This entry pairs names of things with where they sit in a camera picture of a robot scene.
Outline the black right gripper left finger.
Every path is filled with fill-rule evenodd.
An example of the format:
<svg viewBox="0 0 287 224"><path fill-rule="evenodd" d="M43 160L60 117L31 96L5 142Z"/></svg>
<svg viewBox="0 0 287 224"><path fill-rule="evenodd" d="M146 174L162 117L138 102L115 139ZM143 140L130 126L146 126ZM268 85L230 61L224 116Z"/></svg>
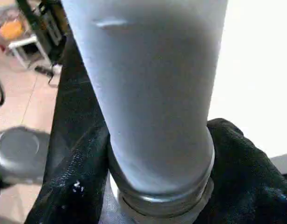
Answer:
<svg viewBox="0 0 287 224"><path fill-rule="evenodd" d="M44 182L27 224L120 224L107 188L107 127L92 127Z"/></svg>

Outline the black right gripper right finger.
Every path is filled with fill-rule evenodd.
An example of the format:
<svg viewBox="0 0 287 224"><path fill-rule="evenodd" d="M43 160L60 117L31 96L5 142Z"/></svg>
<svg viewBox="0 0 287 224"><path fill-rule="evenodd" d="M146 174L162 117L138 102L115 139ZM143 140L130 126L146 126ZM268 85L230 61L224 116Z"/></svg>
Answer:
<svg viewBox="0 0 287 224"><path fill-rule="evenodd" d="M215 161L212 196L197 224L287 224L287 179L226 119L207 122Z"/></svg>

